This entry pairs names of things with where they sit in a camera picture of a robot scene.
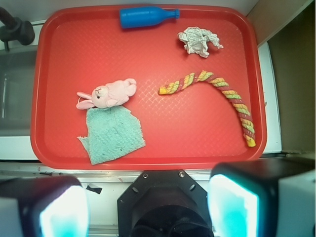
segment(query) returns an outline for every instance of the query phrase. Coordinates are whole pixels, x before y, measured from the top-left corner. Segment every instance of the blue plastic bottle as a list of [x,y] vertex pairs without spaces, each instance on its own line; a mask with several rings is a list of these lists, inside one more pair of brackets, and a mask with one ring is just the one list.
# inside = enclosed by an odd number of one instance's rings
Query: blue plastic bottle
[[157,6],[127,8],[119,11],[120,24],[124,29],[154,26],[165,19],[178,19],[179,16],[179,9],[166,11]]

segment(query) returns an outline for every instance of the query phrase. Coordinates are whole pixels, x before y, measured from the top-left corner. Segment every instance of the screw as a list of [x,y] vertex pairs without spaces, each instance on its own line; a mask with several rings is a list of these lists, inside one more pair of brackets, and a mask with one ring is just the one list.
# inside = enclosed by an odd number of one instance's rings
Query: screw
[[180,172],[179,172],[179,176],[180,176],[180,178],[183,178],[183,177],[184,177],[184,175],[185,175],[185,174],[184,174],[184,171],[180,171]]

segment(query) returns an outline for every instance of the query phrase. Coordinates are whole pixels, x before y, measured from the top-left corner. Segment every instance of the stuffed animal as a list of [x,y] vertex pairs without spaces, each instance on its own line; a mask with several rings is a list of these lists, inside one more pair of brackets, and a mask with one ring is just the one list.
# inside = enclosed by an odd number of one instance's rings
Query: stuffed animal
[[100,109],[122,105],[136,92],[135,79],[128,78],[117,80],[95,88],[91,95],[77,92],[77,95],[85,100],[78,101],[77,109],[87,110],[93,107]]

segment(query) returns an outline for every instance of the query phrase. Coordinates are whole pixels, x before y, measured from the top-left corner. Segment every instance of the bunny ear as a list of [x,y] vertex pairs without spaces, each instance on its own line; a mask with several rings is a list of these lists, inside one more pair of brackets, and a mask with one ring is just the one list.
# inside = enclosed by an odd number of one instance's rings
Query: bunny ear
[[83,99],[91,100],[92,97],[89,94],[83,93],[83,92],[77,92],[77,95],[80,96]]
[[77,109],[79,109],[79,110],[87,110],[87,109],[90,109],[94,106],[95,105],[92,102],[92,100],[84,100],[84,101],[77,103],[77,105],[76,105]]

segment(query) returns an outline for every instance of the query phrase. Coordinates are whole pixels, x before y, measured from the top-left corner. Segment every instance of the green washcloth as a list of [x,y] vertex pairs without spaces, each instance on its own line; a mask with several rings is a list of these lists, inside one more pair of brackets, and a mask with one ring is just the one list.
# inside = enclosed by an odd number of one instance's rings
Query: green washcloth
[[143,146],[139,120],[123,106],[87,110],[87,137],[78,137],[91,163],[99,164],[122,157]]

